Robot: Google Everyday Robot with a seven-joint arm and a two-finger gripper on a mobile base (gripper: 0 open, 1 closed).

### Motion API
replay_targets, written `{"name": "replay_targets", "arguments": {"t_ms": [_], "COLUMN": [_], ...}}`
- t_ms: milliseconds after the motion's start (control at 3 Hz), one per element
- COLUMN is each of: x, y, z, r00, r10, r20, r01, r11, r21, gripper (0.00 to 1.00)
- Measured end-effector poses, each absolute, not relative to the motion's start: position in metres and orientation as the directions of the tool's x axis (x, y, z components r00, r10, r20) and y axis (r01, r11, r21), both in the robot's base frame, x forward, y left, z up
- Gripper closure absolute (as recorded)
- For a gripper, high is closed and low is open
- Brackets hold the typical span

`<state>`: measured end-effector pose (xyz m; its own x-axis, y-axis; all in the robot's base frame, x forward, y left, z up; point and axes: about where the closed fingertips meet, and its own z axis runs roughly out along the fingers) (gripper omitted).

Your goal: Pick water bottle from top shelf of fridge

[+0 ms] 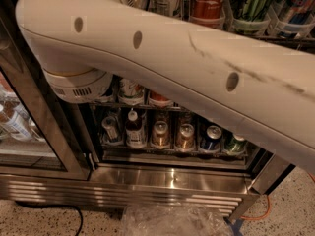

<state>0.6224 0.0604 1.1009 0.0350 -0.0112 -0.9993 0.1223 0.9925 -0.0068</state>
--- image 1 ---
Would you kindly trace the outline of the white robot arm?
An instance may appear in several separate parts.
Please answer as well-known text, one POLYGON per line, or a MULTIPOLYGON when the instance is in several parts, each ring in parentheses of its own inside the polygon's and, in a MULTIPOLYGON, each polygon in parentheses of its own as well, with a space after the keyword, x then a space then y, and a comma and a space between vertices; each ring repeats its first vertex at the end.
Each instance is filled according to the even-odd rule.
POLYGON ((18 27, 55 93, 132 80, 315 173, 315 56, 110 0, 19 0, 18 27))

